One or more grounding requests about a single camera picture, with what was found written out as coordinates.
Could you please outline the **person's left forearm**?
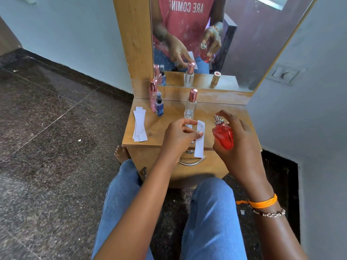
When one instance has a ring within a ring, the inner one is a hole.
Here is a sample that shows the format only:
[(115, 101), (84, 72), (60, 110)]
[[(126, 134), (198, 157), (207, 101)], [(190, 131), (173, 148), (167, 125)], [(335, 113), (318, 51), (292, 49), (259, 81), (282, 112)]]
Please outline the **person's left forearm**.
[(154, 260), (150, 242), (177, 162), (160, 155), (142, 185), (133, 161), (122, 163), (106, 193), (92, 260)]

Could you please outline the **person's left hand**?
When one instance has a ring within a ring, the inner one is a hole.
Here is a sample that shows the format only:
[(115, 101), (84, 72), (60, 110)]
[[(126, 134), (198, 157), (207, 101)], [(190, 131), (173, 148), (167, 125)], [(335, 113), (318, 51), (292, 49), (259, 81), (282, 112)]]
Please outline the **person's left hand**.
[(197, 121), (181, 118), (167, 127), (159, 157), (168, 164), (176, 165), (180, 156), (189, 148), (194, 140), (187, 139), (187, 133), (194, 131), (187, 125), (197, 125)]

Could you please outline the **dressing table mirror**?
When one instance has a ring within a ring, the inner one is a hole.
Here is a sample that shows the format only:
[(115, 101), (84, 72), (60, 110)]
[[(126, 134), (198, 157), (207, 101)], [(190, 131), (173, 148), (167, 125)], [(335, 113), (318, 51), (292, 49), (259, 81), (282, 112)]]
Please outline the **dressing table mirror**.
[(158, 84), (254, 91), (314, 0), (150, 0)]

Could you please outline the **grey wall switch panel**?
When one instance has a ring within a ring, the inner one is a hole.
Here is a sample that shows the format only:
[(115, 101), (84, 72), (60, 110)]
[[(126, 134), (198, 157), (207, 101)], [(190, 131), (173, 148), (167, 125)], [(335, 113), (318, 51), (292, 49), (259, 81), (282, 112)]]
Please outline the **grey wall switch panel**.
[(268, 71), (266, 79), (286, 85), (294, 85), (306, 73), (306, 68), (297, 68), (288, 64), (274, 64)]

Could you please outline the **person's right forearm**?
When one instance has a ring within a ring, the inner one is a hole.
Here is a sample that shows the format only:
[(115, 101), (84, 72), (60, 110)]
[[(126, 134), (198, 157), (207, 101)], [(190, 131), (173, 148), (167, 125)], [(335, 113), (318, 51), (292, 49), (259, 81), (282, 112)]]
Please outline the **person's right forearm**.
[(309, 260), (297, 240), (283, 208), (278, 200), (273, 199), (274, 193), (251, 196), (249, 200), (261, 203), (254, 210), (255, 225), (260, 240), (263, 260)]

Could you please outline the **person's right hand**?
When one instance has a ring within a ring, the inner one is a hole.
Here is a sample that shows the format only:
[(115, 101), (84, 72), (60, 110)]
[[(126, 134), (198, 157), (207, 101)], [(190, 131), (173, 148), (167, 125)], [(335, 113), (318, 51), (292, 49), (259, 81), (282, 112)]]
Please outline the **person's right hand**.
[(251, 128), (243, 120), (226, 110), (216, 113), (224, 117), (232, 129), (234, 147), (228, 150), (228, 158), (222, 159), (229, 173), (251, 196), (273, 191), (262, 162), (260, 144)]

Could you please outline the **red glass perfume bottle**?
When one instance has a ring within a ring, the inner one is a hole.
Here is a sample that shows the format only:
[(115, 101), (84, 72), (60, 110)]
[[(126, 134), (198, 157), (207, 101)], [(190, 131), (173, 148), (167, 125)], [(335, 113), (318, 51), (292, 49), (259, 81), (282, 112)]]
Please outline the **red glass perfume bottle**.
[(215, 120), (215, 127), (212, 129), (212, 133), (215, 139), (219, 140), (221, 145), (226, 150), (231, 150), (234, 146), (234, 140), (233, 140), (231, 127), (226, 125), (224, 123), (224, 120), (217, 115), (214, 116), (214, 120)]

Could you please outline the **clear perfume bottle pink cap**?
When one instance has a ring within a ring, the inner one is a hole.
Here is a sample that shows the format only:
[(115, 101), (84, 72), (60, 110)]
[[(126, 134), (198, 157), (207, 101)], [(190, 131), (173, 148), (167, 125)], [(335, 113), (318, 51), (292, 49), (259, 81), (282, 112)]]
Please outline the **clear perfume bottle pink cap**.
[(185, 105), (184, 118), (193, 119), (197, 105), (197, 89), (191, 89)]

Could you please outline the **small blue spray bottle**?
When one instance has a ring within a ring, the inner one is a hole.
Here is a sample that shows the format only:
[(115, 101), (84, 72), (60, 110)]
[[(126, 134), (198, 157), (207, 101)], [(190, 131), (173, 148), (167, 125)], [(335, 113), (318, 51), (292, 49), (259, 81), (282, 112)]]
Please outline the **small blue spray bottle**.
[(158, 117), (161, 117), (164, 114), (164, 103), (162, 101), (161, 92), (157, 92), (156, 94), (155, 112)]

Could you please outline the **blue jeans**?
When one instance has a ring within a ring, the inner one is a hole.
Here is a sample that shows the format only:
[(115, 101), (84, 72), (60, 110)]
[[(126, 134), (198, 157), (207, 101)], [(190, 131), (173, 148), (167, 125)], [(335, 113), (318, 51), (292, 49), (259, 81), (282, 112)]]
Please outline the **blue jeans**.
[[(140, 187), (135, 164), (124, 161), (106, 193), (92, 259)], [(222, 179), (205, 179), (193, 192), (180, 260), (247, 260), (233, 190)]]

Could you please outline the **person's bare foot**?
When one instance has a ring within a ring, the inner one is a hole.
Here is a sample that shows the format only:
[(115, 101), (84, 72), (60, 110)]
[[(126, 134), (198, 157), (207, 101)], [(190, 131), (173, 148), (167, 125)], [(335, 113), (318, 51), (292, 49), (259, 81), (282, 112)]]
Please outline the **person's bare foot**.
[(116, 147), (114, 157), (120, 164), (123, 164), (125, 161), (131, 159), (131, 156), (127, 148), (124, 147), (122, 144)]

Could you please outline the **wooden dressing table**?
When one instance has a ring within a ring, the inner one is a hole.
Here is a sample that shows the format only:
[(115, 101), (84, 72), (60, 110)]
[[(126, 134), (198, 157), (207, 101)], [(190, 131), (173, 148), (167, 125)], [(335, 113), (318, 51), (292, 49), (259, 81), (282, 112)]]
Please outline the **wooden dressing table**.
[[(236, 89), (213, 90), (205, 87), (197, 88), (198, 103), (194, 117), (196, 120), (205, 122), (204, 156), (206, 159), (195, 166), (183, 166), (178, 163), (172, 172), (169, 188), (193, 189), (203, 179), (209, 177), (221, 179), (228, 174), (225, 164), (212, 148), (214, 143), (212, 135), (214, 121), (212, 121), (212, 116), (220, 109), (225, 109), (246, 122), (256, 135), (253, 123), (246, 110), (246, 104), (264, 81), (269, 69), (278, 60), (284, 48), (288, 45), (316, 2), (317, 0), (311, 0), (306, 7), (295, 28), (276, 57), (273, 58), (271, 65), (268, 65), (267, 71), (263, 74), (254, 90), (248, 92)], [(149, 87), (150, 78), (154, 76), (154, 61), (152, 52), (146, 47), (146, 45), (149, 45), (149, 41), (152, 40), (150, 34), (146, 32), (151, 28), (150, 0), (113, 0), (113, 3), (132, 83), (134, 100), (131, 111), (135, 110), (136, 106), (141, 106), (146, 110), (144, 126), (148, 138), (147, 141), (143, 142), (134, 142), (132, 139), (135, 118), (131, 112), (122, 144), (127, 147), (138, 174), (140, 175), (141, 169), (146, 167), (147, 175), (149, 175), (162, 147), (165, 130), (170, 122), (183, 118), (183, 107), (188, 98), (189, 88), (184, 88), (183, 83), (180, 82), (180, 78), (183, 78), (182, 73), (174, 72), (169, 74), (167, 80), (173, 86), (159, 86), (159, 91), (162, 93), (164, 101), (164, 115), (159, 118), (151, 110)]]

